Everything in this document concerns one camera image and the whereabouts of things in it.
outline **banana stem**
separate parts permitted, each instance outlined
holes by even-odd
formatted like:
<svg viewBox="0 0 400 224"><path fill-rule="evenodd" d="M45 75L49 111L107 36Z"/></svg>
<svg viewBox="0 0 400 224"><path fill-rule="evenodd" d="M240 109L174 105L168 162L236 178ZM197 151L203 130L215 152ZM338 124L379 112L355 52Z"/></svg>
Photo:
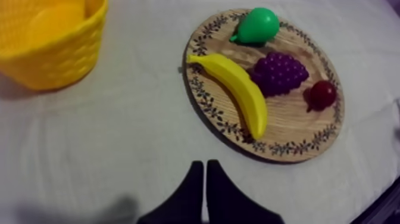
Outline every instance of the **banana stem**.
<svg viewBox="0 0 400 224"><path fill-rule="evenodd" d="M186 59L187 63L199 63L200 61L201 57L192 54L188 55Z"/></svg>

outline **pear stem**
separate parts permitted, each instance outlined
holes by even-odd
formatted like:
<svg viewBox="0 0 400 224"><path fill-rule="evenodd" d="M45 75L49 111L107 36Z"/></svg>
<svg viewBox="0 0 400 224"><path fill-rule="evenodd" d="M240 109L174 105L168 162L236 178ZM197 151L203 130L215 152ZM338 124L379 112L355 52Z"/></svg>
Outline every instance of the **pear stem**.
<svg viewBox="0 0 400 224"><path fill-rule="evenodd" d="M234 42L237 38L238 38L237 35L233 35L233 36L229 39L229 41Z"/></svg>

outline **wooden plate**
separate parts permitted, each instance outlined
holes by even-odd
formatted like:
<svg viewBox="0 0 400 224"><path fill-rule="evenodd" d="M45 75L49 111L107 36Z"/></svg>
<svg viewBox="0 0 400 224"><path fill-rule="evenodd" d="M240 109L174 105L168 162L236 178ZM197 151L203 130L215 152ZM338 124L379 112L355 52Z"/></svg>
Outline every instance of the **wooden plate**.
<svg viewBox="0 0 400 224"><path fill-rule="evenodd" d="M239 21L250 10L229 10L213 15L194 32L186 54L220 53L248 69L270 51L290 54L308 70L310 77L288 95L267 98L268 126L260 140L253 140L240 109L229 91L207 75L199 65L185 66L189 92L213 127L241 149L269 161L296 163L313 158L335 141L344 117L343 92L327 55L301 29L279 18L275 40L262 47L240 46L229 42ZM322 112L307 113L303 92L319 80L337 87L335 104Z"/></svg>

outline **red apple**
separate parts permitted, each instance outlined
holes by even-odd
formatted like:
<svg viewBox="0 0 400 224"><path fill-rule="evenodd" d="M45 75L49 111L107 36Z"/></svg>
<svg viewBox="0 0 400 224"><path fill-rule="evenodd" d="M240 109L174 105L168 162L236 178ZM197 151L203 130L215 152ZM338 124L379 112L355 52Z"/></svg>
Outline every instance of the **red apple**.
<svg viewBox="0 0 400 224"><path fill-rule="evenodd" d="M310 106L315 110L324 110L335 102L336 97L336 88L332 83L319 81L310 90Z"/></svg>

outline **black object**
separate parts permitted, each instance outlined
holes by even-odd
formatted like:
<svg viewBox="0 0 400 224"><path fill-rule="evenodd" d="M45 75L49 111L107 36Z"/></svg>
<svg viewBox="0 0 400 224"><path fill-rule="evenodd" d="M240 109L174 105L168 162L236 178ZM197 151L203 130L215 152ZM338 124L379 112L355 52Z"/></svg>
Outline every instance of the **black object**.
<svg viewBox="0 0 400 224"><path fill-rule="evenodd" d="M137 224L200 224L203 164L194 161L174 194ZM283 224L282 218L246 197L217 160L207 163L207 206L210 224Z"/></svg>
<svg viewBox="0 0 400 224"><path fill-rule="evenodd" d="M207 163L207 206L210 224L283 224L282 218L245 196L217 160Z"/></svg>
<svg viewBox="0 0 400 224"><path fill-rule="evenodd" d="M399 224L400 223L400 178L389 187L352 224Z"/></svg>
<svg viewBox="0 0 400 224"><path fill-rule="evenodd" d="M194 161L178 189L137 224L201 224L204 167Z"/></svg>

